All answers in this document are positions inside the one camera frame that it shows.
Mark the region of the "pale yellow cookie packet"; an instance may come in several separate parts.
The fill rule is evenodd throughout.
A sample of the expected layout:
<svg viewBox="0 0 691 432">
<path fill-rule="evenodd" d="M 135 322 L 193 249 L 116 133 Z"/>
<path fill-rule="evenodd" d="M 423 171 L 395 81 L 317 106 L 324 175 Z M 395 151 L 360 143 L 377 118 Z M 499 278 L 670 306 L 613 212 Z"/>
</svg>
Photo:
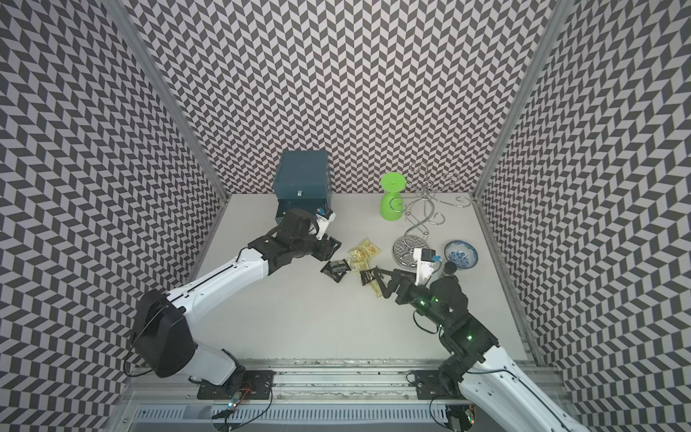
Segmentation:
<svg viewBox="0 0 691 432">
<path fill-rule="evenodd" d="M 377 298 L 381 298 L 383 296 L 383 294 L 381 293 L 381 288 L 379 288 L 378 284 L 369 284 L 369 286 Z"/>
</svg>

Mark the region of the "black cookie packet barcode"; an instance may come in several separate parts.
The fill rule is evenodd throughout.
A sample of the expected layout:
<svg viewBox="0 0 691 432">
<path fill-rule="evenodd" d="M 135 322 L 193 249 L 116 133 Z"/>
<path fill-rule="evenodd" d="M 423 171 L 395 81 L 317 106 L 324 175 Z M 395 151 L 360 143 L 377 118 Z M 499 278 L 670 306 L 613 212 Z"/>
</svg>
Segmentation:
<svg viewBox="0 0 691 432">
<path fill-rule="evenodd" d="M 337 261 L 329 261 L 320 270 L 320 273 L 326 275 L 336 283 L 340 283 L 343 277 L 351 271 L 351 267 L 345 259 Z"/>
</svg>

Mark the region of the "black cookie packet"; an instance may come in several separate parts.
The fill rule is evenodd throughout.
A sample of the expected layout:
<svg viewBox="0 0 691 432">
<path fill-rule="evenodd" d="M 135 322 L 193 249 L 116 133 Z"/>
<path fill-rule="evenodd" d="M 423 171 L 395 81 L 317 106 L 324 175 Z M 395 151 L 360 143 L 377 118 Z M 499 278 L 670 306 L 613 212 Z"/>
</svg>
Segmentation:
<svg viewBox="0 0 691 432">
<path fill-rule="evenodd" d="M 377 284 L 377 271 L 377 268 L 362 270 L 360 272 L 362 286 L 367 284 Z"/>
</svg>

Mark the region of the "dark teal drawer box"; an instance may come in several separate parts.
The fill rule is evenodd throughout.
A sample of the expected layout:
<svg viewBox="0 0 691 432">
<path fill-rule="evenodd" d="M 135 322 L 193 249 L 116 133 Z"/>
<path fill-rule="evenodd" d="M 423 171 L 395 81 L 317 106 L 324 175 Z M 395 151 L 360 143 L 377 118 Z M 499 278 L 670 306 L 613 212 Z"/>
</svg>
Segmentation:
<svg viewBox="0 0 691 432">
<path fill-rule="evenodd" d="M 331 207 L 329 153 L 326 150 L 285 150 L 280 158 L 273 191 L 278 200 L 275 221 L 300 208 L 316 212 Z"/>
</svg>

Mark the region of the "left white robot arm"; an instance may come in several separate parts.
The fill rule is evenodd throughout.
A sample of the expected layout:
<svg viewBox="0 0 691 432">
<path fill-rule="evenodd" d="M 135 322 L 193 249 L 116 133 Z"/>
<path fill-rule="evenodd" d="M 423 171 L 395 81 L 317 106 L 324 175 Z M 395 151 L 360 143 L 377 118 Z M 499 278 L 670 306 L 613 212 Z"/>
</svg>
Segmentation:
<svg viewBox="0 0 691 432">
<path fill-rule="evenodd" d="M 231 385 L 241 366 L 230 352 L 203 345 L 194 327 L 215 307 L 250 284 L 306 256 L 329 261 L 341 244 L 328 234 L 336 214 L 297 208 L 237 257 L 207 275 L 168 292 L 151 290 L 139 300 L 130 349 L 160 378 L 184 372 L 203 383 Z"/>
</svg>

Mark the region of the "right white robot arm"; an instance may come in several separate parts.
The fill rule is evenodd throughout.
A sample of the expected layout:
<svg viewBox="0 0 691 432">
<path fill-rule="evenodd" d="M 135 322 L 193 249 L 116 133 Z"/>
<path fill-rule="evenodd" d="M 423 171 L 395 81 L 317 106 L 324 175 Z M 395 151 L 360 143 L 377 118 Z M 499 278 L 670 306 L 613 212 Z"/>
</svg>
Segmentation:
<svg viewBox="0 0 691 432">
<path fill-rule="evenodd" d="M 416 284 L 412 273 L 402 270 L 371 271 L 383 297 L 395 295 L 397 304 L 413 307 L 437 326 L 439 341 L 450 353 L 438 369 L 446 394 L 464 397 L 507 431 L 586 431 L 470 313 L 456 270 L 446 263 L 429 285 Z"/>
</svg>

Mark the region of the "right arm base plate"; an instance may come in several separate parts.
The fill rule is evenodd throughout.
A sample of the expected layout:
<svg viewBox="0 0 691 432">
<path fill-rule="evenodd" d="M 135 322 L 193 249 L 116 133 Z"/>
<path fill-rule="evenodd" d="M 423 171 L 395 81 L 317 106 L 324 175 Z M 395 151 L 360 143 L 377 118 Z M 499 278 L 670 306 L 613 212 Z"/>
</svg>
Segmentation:
<svg viewBox="0 0 691 432">
<path fill-rule="evenodd" d="M 437 370 L 414 370 L 411 384 L 415 387 L 417 398 L 421 401 L 431 401 L 435 398 L 461 398 L 458 383 Z"/>
</svg>

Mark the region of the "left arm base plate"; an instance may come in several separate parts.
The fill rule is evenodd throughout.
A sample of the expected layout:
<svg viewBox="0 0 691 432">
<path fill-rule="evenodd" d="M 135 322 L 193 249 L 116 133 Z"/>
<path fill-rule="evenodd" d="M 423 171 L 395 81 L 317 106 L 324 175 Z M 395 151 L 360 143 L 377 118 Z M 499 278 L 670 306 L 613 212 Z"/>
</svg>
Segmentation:
<svg viewBox="0 0 691 432">
<path fill-rule="evenodd" d="M 236 393 L 242 396 L 245 392 L 245 401 L 268 401 L 270 389 L 275 381 L 275 372 L 268 369 L 237 370 L 223 385 L 214 385 L 203 381 L 199 385 L 197 399 L 202 401 L 229 401 Z"/>
</svg>

